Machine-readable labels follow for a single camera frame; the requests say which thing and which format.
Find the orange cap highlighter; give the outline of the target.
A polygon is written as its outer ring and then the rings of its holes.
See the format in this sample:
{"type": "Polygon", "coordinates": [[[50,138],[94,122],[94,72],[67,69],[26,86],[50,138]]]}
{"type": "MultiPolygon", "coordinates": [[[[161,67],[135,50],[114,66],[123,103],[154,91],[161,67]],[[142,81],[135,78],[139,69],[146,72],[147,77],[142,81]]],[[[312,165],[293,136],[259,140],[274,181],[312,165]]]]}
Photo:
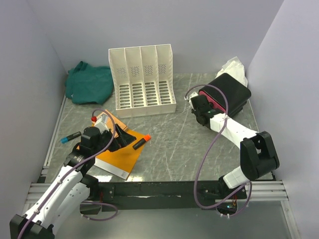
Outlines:
{"type": "Polygon", "coordinates": [[[142,147],[145,143],[147,143],[152,137],[148,134],[145,135],[142,139],[140,139],[137,143],[133,145],[133,149],[137,150],[138,148],[142,147]]]}

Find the black drawer organizer box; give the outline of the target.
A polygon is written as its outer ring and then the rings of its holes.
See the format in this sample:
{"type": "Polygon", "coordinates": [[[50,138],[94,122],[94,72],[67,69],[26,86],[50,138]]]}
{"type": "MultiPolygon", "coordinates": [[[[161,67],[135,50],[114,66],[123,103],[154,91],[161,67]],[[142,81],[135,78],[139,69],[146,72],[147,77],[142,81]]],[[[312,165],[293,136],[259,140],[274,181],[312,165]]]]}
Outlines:
{"type": "MultiPolygon", "coordinates": [[[[228,102],[228,115],[231,118],[243,109],[251,97],[251,91],[227,73],[221,74],[211,81],[209,85],[217,87],[224,93],[228,102]]],[[[226,104],[224,98],[216,89],[204,86],[198,93],[206,96],[208,102],[214,109],[225,112],[226,104]]]]}

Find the blue cap highlighter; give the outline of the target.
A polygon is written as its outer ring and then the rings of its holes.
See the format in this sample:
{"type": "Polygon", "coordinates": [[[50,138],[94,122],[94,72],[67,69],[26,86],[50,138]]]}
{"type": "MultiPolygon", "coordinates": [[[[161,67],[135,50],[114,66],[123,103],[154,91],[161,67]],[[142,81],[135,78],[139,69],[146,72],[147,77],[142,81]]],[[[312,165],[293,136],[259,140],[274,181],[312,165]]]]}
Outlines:
{"type": "Polygon", "coordinates": [[[72,140],[74,140],[74,139],[76,139],[76,138],[78,138],[78,137],[80,137],[80,136],[81,136],[81,132],[78,131],[78,132],[76,132],[76,133],[70,134],[70,135],[68,135],[68,136],[66,136],[66,137],[64,137],[64,138],[62,138],[62,139],[60,140],[60,142],[61,142],[62,144],[65,144],[65,143],[67,143],[67,142],[69,142],[69,141],[72,141],[72,140]]]}

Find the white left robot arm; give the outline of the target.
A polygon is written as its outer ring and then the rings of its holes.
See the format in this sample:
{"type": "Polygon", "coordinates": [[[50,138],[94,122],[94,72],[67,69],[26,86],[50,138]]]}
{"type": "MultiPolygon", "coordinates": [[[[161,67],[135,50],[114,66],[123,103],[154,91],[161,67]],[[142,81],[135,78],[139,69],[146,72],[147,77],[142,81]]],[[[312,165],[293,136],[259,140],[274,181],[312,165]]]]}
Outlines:
{"type": "Polygon", "coordinates": [[[15,215],[10,223],[12,239],[53,239],[62,222],[85,200],[100,195],[99,181],[87,172],[95,157],[127,147],[136,137],[122,130],[101,130],[95,126],[84,129],[80,141],[66,157],[53,183],[23,216],[15,215]]]}

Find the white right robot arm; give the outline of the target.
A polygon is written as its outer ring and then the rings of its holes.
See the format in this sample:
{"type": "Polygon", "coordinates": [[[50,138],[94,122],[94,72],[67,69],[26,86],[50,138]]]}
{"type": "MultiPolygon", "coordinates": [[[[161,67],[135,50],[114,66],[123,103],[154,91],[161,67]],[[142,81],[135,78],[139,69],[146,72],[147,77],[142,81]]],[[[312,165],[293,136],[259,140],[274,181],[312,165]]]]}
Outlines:
{"type": "Polygon", "coordinates": [[[214,109],[207,97],[193,93],[189,104],[197,122],[221,135],[240,149],[240,166],[221,177],[219,195],[230,198],[236,187],[254,181],[280,166],[271,135],[249,129],[230,118],[219,109],[214,109]]]}

